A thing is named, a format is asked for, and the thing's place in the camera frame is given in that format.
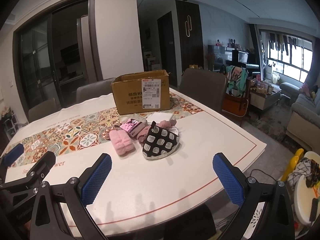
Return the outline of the grey dining chair far left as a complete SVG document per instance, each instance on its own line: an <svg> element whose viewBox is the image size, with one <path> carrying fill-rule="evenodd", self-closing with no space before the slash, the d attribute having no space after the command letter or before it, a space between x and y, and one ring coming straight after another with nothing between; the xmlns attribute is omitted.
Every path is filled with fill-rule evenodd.
<svg viewBox="0 0 320 240"><path fill-rule="evenodd" d="M35 107L29 109L28 111L28 121L31 123L33 121L42 119L48 115L51 115L58 111L55 98L48 99Z"/></svg>

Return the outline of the grey dining chair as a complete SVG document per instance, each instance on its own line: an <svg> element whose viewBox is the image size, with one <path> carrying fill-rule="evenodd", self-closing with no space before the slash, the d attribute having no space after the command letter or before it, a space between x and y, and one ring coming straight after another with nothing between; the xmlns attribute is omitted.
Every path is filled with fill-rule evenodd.
<svg viewBox="0 0 320 240"><path fill-rule="evenodd" d="M111 83L114 80L115 78L113 77L79 87L76 90L76 103L82 103L86 100L112 93Z"/></svg>
<svg viewBox="0 0 320 240"><path fill-rule="evenodd" d="M55 98L48 99L35 107L29 109L28 111L28 121L31 123L33 121L42 119L48 115L51 115L58 111Z"/></svg>
<svg viewBox="0 0 320 240"><path fill-rule="evenodd" d="M188 68L184 71L179 92L213 109L222 111L227 77L210 70Z"/></svg>

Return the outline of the white patterned tablecloth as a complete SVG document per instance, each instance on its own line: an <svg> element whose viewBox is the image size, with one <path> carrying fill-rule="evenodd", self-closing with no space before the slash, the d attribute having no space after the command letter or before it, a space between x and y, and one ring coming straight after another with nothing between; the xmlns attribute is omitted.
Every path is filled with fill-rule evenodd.
<svg viewBox="0 0 320 240"><path fill-rule="evenodd" d="M174 109L180 143L159 160L147 160L136 142L133 152L120 157L105 131L118 115L112 95L64 108L21 128L9 147L17 143L24 153L7 171L6 180L26 176L47 151L56 163L46 176L50 184L63 184L94 164L103 153L112 158L112 170L88 211L107 236L157 225L204 203L222 190L212 166L222 152L240 170L247 170L266 144L216 111L177 92Z"/></svg>

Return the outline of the grey dining chair right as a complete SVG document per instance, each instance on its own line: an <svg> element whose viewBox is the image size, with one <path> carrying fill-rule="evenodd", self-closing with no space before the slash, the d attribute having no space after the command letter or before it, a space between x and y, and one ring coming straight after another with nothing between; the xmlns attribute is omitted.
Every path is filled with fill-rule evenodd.
<svg viewBox="0 0 320 240"><path fill-rule="evenodd" d="M210 70L188 68L184 71L179 92L213 109L222 111L227 77Z"/></svg>

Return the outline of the white paper napkin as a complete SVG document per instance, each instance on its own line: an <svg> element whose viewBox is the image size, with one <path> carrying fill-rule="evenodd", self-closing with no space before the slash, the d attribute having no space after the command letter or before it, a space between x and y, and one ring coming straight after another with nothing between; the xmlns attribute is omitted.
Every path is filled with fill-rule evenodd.
<svg viewBox="0 0 320 240"><path fill-rule="evenodd" d="M164 113L164 112L155 112L155 113L152 113L150 114L146 120L148 123L152 123L152 122L155 122L155 123L160 123L161 121L170 121L173 117L173 114L172 113Z"/></svg>

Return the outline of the black piano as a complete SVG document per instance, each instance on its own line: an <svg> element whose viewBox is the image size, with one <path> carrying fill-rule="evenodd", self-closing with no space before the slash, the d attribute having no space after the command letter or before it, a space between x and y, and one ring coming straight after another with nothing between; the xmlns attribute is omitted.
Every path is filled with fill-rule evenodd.
<svg viewBox="0 0 320 240"><path fill-rule="evenodd" d="M229 66L245 68L249 75L260 73L260 66L256 63L255 55L245 51L233 50L231 60L227 59L226 64Z"/></svg>

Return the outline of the grey sofa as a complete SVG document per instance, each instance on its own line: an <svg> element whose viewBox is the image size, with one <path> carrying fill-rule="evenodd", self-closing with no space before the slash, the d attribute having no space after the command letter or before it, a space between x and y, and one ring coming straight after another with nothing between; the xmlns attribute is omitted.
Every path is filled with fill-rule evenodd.
<svg viewBox="0 0 320 240"><path fill-rule="evenodd" d="M286 135L306 150L319 153L319 85L301 88L284 82L281 93L290 98Z"/></svg>

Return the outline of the floral fabric pouch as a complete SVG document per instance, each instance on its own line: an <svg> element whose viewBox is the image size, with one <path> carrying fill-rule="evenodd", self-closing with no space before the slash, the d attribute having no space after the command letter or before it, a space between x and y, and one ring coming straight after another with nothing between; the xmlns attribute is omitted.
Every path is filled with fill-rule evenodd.
<svg viewBox="0 0 320 240"><path fill-rule="evenodd" d="M119 121L121 123L127 122L129 119L135 119L139 122L142 122L145 126L148 124L147 120L145 117L141 116L140 114L128 114L128 115L122 115L119 117Z"/></svg>

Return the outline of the pink cartoon tissue pack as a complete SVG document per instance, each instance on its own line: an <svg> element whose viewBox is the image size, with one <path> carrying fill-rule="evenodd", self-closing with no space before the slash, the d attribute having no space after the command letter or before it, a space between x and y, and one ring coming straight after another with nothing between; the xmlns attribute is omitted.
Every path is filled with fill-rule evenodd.
<svg viewBox="0 0 320 240"><path fill-rule="evenodd" d="M127 121L120 125L120 128L134 138L143 128L144 124L136 119L129 118Z"/></svg>

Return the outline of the pink fluffy sock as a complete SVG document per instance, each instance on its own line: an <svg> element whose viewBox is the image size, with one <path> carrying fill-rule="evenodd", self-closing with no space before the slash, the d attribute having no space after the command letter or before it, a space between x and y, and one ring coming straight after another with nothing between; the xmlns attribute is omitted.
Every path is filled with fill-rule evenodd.
<svg viewBox="0 0 320 240"><path fill-rule="evenodd" d="M120 157L124 157L132 153L136 148L128 133L122 129L112 130L110 133L110 141Z"/></svg>

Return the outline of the pink knitted cloth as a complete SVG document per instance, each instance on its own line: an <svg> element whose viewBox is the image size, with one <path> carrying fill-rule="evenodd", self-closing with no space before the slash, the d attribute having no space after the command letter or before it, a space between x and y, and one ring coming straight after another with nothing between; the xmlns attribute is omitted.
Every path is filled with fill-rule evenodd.
<svg viewBox="0 0 320 240"><path fill-rule="evenodd" d="M177 123L177 120L172 119L172 120L163 120L160 123L157 123L157 126L164 128L164 129L171 129L173 128ZM136 136L136 139L138 140L138 142L140 144L143 144L147 135L148 135L148 131L151 128L150 125L145 126Z"/></svg>

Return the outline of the dark sliding glass door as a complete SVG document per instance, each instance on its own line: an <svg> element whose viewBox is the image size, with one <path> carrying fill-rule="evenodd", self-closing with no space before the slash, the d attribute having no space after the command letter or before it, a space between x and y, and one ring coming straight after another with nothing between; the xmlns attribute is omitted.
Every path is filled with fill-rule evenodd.
<svg viewBox="0 0 320 240"><path fill-rule="evenodd" d="M14 31L13 65L25 113L55 99L76 102L76 90L103 79L95 26L95 0L62 0Z"/></svg>

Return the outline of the brown cardboard box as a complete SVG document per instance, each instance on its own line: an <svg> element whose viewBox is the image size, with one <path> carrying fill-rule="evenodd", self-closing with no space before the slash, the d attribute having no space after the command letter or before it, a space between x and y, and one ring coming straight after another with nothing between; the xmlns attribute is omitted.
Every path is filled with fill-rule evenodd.
<svg viewBox="0 0 320 240"><path fill-rule="evenodd" d="M121 75L115 78L111 87L120 115L170 109L166 70Z"/></svg>

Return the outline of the colourful clothes on chair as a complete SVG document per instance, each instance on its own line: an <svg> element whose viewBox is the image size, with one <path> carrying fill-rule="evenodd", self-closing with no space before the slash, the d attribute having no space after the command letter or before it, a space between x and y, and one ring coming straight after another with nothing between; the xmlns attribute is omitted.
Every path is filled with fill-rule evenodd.
<svg viewBox="0 0 320 240"><path fill-rule="evenodd" d="M240 95L246 91L246 82L248 78L248 72L245 68L237 66L226 67L227 76L227 93L232 94L232 90L236 89Z"/></svg>

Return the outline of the coffee table with snacks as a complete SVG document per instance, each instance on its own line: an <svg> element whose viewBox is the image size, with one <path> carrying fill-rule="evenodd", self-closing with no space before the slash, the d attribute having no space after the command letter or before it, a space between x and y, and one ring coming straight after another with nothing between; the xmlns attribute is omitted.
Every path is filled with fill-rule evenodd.
<svg viewBox="0 0 320 240"><path fill-rule="evenodd" d="M250 106L256 110L258 118L271 108L277 105L280 100L281 89L270 83L252 80L250 87Z"/></svg>

